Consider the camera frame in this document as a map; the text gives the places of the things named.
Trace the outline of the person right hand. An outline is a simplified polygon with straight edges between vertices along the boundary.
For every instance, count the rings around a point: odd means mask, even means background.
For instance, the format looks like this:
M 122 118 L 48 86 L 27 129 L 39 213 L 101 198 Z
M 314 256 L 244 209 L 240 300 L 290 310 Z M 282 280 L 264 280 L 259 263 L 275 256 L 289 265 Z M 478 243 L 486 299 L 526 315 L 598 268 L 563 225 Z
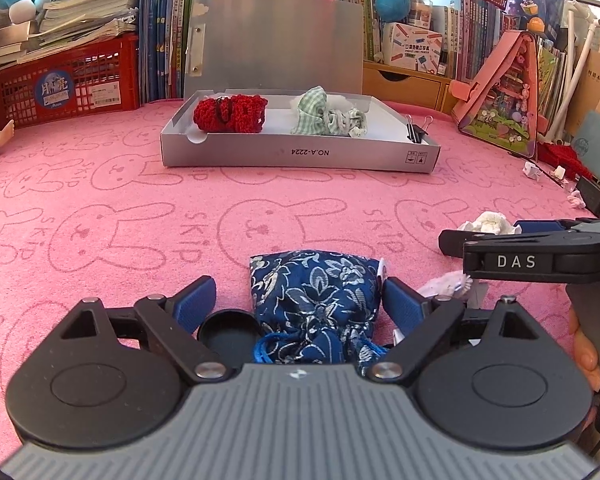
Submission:
M 598 353 L 588 337 L 583 333 L 577 313 L 569 309 L 569 333 L 573 339 L 573 359 L 595 392 L 600 391 L 600 363 Z

